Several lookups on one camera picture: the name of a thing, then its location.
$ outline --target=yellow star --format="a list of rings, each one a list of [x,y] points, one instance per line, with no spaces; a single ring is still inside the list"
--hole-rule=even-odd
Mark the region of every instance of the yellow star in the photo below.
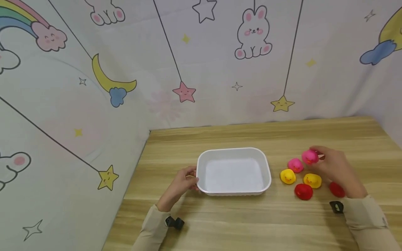
[[[313,65],[316,65],[317,64],[317,62],[314,60],[314,59],[311,59],[310,61],[308,61],[307,63],[306,63],[306,65],[310,68],[310,67],[312,67]]]
[[[111,191],[113,190],[113,182],[119,177],[113,172],[113,165],[107,171],[99,171],[99,176],[102,180],[100,181],[98,190],[107,186]]]
[[[183,40],[186,44],[188,44],[189,41],[190,41],[190,38],[189,38],[186,34],[184,34],[184,37],[183,37],[182,40]]]
[[[74,129],[74,131],[76,132],[76,137],[82,136],[82,129]]]
[[[287,112],[289,110],[289,106],[293,105],[295,102],[287,101],[285,96],[282,96],[279,100],[272,101],[271,104],[275,106],[274,112],[282,110]]]

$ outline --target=yellow moon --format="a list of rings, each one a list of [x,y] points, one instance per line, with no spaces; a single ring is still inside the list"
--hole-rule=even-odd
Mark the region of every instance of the yellow moon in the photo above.
[[[99,84],[102,86],[102,88],[109,92],[110,89],[112,88],[123,88],[127,92],[130,92],[135,89],[137,86],[137,81],[131,81],[131,82],[117,82],[113,81],[110,78],[108,78],[102,71],[101,66],[99,65],[99,54],[96,54],[92,58],[92,70],[94,71],[95,77],[98,80]]]
[[[384,25],[379,35],[379,42],[392,40],[396,43],[395,51],[402,49],[402,7]]]

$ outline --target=wrist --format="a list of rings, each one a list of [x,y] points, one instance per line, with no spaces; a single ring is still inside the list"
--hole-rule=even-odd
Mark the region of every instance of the wrist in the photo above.
[[[344,187],[346,197],[350,199],[363,199],[368,193],[362,183],[349,184]]]

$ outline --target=pink rubber duck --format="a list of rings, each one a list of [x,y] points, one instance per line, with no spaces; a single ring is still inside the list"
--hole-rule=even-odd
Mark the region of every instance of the pink rubber duck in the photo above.
[[[311,165],[318,162],[318,154],[313,150],[307,150],[301,154],[301,159],[307,165]]]
[[[289,160],[289,162],[287,163],[287,168],[292,169],[295,173],[299,173],[303,171],[304,166],[300,159],[294,158]]]

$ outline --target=printed fabric backdrop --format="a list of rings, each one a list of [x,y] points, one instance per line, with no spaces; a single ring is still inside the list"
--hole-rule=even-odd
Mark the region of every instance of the printed fabric backdrop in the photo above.
[[[374,116],[400,0],[0,0],[0,249],[100,250],[149,130]]]

